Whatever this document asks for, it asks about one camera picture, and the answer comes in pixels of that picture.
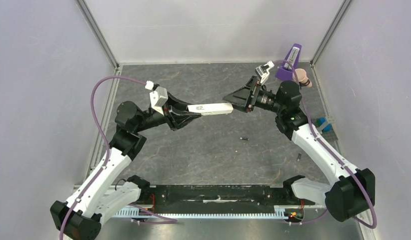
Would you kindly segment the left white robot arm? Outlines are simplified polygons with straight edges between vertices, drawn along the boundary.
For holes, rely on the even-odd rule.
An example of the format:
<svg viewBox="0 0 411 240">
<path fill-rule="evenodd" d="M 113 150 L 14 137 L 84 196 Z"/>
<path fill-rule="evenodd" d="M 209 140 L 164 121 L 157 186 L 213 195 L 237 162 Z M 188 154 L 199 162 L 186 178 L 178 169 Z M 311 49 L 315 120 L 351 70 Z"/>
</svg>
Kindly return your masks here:
<svg viewBox="0 0 411 240">
<path fill-rule="evenodd" d="M 150 93 L 150 106 L 140 109 L 134 102 L 125 101 L 117 107 L 116 132 L 105 141 L 105 154 L 89 177 L 66 201 L 55 201 L 50 212 L 59 230 L 59 239 L 94 240 L 102 226 L 124 207 L 133 202 L 145 204 L 151 192 L 147 187 L 126 181 L 122 189 L 105 193 L 117 176 L 140 153 L 146 142 L 142 131 L 167 124 L 173 131 L 200 118 L 201 113 L 190 111 L 194 106 L 170 93 L 160 96 Z"/>
</svg>

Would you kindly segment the blue and grey bricks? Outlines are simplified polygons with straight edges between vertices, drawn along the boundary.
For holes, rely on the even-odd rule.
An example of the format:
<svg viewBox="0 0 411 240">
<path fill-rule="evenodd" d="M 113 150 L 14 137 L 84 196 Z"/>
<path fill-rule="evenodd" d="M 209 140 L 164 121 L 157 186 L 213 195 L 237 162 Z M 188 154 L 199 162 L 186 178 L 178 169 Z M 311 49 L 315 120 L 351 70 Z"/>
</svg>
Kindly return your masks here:
<svg viewBox="0 0 411 240">
<path fill-rule="evenodd" d="M 317 123 L 317 130 L 320 133 L 326 133 L 329 132 L 332 129 L 332 123 L 334 123 L 335 120 L 332 116 L 326 116 L 326 117 L 321 117 L 316 120 Z"/>
</svg>

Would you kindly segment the grey brick baseplate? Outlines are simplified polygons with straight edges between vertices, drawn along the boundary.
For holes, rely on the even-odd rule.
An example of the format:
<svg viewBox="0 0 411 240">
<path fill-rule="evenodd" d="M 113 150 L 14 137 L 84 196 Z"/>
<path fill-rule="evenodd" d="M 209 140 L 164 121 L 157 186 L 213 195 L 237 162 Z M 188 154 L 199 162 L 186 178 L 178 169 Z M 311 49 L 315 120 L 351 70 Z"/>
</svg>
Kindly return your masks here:
<svg viewBox="0 0 411 240">
<path fill-rule="evenodd" d="M 323 132 L 323 133 L 321 133 L 321 135 L 328 141 L 328 142 L 335 142 L 335 141 L 337 141 L 338 140 L 338 136 L 337 136 L 337 134 L 336 134 L 336 132 L 335 132 L 335 129 L 334 129 L 334 127 L 333 127 L 333 124 L 334 123 L 332 123 L 332 129 L 330 130 L 330 131 L 328 131 L 328 132 Z"/>
</svg>

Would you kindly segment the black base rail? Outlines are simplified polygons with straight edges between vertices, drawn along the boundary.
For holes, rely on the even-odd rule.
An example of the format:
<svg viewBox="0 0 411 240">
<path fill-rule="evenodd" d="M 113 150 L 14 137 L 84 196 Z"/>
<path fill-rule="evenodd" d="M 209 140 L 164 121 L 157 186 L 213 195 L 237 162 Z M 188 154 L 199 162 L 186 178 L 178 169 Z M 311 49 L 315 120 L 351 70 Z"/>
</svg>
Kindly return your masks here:
<svg viewBox="0 0 411 240">
<path fill-rule="evenodd" d="M 283 185 L 206 184 L 152 185 L 133 175 L 138 205 L 151 205 L 156 214 L 270 214 L 275 206 L 299 206 L 301 200 Z"/>
</svg>

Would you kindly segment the white remote control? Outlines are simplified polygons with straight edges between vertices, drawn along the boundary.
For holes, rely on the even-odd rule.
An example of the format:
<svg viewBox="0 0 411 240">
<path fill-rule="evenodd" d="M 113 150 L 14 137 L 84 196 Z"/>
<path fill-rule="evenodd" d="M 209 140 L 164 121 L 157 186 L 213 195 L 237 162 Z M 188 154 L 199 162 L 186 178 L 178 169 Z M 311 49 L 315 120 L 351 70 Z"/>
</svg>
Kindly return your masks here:
<svg viewBox="0 0 411 240">
<path fill-rule="evenodd" d="M 187 109 L 189 112 L 198 113 L 202 116 L 225 115 L 232 113 L 234 110 L 230 103 L 190 104 Z"/>
</svg>

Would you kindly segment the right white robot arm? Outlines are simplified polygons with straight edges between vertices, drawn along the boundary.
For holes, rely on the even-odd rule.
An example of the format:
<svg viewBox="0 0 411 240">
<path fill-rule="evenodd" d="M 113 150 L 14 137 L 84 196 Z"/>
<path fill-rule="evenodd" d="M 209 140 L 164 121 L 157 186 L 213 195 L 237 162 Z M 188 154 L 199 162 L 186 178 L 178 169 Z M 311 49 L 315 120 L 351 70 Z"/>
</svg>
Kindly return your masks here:
<svg viewBox="0 0 411 240">
<path fill-rule="evenodd" d="M 323 205 L 339 222 L 357 218 L 367 210 L 375 228 L 376 178 L 368 169 L 359 169 L 337 152 L 318 133 L 306 110 L 300 108 L 301 87 L 294 81 L 283 81 L 276 92 L 262 88 L 258 77 L 252 76 L 241 88 L 223 97 L 233 108 L 249 113 L 255 108 L 276 114 L 278 130 L 300 147 L 319 167 L 327 184 L 315 182 L 303 175 L 283 182 L 282 198 L 288 204 L 300 199 Z"/>
</svg>

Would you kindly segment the purple metronome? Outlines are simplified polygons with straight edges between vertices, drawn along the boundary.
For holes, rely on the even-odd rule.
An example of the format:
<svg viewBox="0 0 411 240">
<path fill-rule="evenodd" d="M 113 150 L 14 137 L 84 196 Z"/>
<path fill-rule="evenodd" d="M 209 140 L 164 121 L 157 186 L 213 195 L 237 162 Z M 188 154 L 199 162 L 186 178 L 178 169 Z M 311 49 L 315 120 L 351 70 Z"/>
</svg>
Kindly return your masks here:
<svg viewBox="0 0 411 240">
<path fill-rule="evenodd" d="M 296 69 L 302 45 L 294 43 L 284 58 L 284 62 L 278 66 L 275 77 L 280 81 L 291 81 L 293 79 L 293 67 Z"/>
</svg>

